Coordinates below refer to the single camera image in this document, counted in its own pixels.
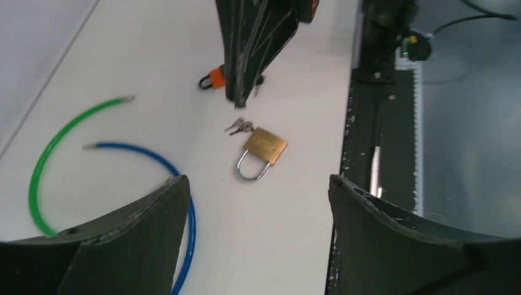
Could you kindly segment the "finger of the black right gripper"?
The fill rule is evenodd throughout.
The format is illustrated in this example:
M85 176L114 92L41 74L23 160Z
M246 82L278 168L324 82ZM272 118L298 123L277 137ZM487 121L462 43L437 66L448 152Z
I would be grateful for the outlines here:
M246 68L265 2L220 0L215 3L224 48L225 95L235 107L245 107Z
M300 23L311 23L319 1L261 1L250 34L240 50L240 107L268 65L296 34Z

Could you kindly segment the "orange black key fob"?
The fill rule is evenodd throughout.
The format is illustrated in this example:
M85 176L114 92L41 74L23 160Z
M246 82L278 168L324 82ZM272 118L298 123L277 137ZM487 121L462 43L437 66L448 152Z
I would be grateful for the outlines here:
M200 90L219 89L225 86L224 65L211 70L198 82Z

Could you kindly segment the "large brass padlock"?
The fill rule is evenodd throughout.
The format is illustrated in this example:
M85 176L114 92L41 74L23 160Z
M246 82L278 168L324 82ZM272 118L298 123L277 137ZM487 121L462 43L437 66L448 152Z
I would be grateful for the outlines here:
M266 171L276 164L276 161L280 158L280 155L284 152L287 145L288 142L286 140L262 127L257 127L243 145L243 153L236 162L235 171L237 176L244 181L260 180ZM241 171L242 162L248 154L264 162L262 170L252 177L245 176Z

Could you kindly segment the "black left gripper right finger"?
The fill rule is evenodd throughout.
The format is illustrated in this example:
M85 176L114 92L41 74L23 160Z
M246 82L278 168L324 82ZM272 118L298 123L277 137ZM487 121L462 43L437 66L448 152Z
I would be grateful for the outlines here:
M520 239L445 226L329 178L342 294L519 294Z

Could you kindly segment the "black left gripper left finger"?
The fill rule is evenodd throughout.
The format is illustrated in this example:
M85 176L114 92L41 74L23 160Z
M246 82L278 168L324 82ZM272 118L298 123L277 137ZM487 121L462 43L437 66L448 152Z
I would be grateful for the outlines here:
M3 242L1 293L169 294L189 199L182 175L56 236Z

